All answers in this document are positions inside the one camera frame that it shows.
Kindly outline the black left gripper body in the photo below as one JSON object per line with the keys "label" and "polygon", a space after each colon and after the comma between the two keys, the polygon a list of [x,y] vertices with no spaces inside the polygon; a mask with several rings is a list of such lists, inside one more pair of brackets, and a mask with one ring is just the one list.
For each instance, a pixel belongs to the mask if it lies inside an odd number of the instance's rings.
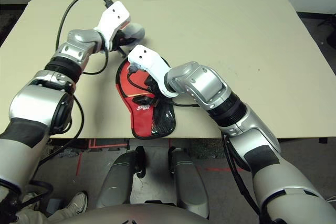
{"label": "black left gripper body", "polygon": [[113,51],[117,51],[118,48],[124,45],[125,34],[123,31],[117,31],[116,35],[113,38]]}

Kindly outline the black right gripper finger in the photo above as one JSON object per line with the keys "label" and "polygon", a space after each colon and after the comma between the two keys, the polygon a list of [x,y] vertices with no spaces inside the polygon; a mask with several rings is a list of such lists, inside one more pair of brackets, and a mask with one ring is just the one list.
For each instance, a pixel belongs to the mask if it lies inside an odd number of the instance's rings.
{"label": "black right gripper finger", "polygon": [[159,99],[152,97],[134,97],[132,102],[137,105],[149,105],[155,107],[159,103]]}

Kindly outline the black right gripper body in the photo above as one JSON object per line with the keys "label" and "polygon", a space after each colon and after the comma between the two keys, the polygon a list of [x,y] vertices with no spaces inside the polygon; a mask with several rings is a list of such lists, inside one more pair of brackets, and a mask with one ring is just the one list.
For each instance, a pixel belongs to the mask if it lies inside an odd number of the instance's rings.
{"label": "black right gripper body", "polygon": [[144,84],[148,86],[147,89],[151,90],[151,92],[155,94],[157,98],[161,97],[161,92],[158,83],[154,80],[154,78],[151,75],[148,75],[148,77],[144,81]]}

